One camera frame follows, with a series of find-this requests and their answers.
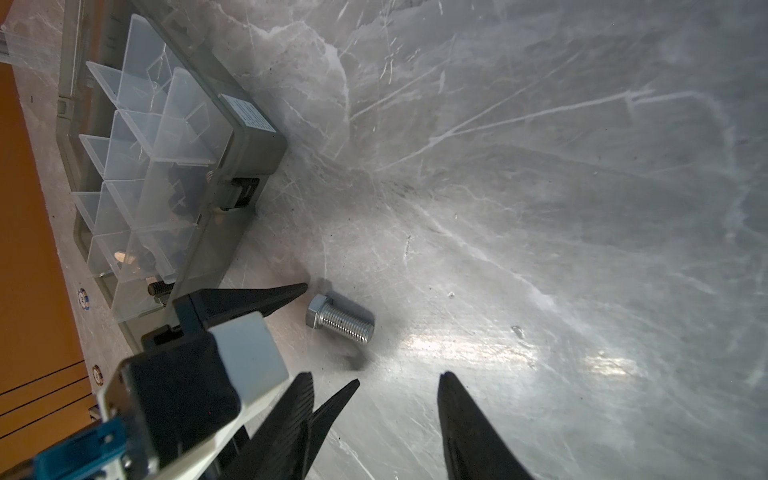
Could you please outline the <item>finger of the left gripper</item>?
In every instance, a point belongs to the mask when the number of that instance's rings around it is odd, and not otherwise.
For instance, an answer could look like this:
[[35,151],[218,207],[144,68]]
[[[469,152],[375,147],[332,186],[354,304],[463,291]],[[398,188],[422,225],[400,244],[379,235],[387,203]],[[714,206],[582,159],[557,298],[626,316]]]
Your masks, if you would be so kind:
[[302,296],[307,283],[268,289],[199,289],[173,301],[178,330],[197,334],[254,312],[267,317]]
[[304,477],[307,476],[314,463],[333,423],[346,407],[359,386],[360,381],[358,379],[350,381],[312,413],[309,419],[309,435],[305,461],[303,464]]

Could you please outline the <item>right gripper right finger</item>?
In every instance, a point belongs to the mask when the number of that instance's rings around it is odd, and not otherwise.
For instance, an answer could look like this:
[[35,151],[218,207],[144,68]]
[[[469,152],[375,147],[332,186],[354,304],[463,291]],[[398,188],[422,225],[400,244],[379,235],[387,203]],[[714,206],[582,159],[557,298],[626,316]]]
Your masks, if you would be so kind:
[[437,405],[449,479],[532,479],[453,372],[440,376]]

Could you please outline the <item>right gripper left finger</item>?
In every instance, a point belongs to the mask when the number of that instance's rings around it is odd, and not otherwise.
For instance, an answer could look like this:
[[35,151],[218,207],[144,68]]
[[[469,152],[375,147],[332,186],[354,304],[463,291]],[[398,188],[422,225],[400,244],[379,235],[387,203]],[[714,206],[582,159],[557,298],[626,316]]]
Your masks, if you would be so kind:
[[313,378],[303,372],[295,377],[221,478],[304,479],[313,407]]

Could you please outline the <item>silver bolt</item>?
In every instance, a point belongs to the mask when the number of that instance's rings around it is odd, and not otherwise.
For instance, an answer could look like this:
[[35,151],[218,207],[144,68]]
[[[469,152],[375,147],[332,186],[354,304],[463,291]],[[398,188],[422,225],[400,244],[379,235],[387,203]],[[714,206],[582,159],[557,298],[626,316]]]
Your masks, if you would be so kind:
[[155,281],[147,285],[147,291],[153,298],[168,296],[172,293],[174,283],[165,283],[164,281]]
[[312,329],[326,328],[358,344],[366,345],[372,338],[372,322],[336,307],[330,298],[318,294],[309,302],[306,324]]

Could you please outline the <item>grey plastic organizer box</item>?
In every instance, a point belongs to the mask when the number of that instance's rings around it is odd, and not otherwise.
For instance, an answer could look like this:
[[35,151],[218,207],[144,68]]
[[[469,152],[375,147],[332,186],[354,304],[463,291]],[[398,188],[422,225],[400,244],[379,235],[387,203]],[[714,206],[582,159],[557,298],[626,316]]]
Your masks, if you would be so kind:
[[75,243],[133,351],[220,284],[287,149],[193,1],[66,3],[56,140]]

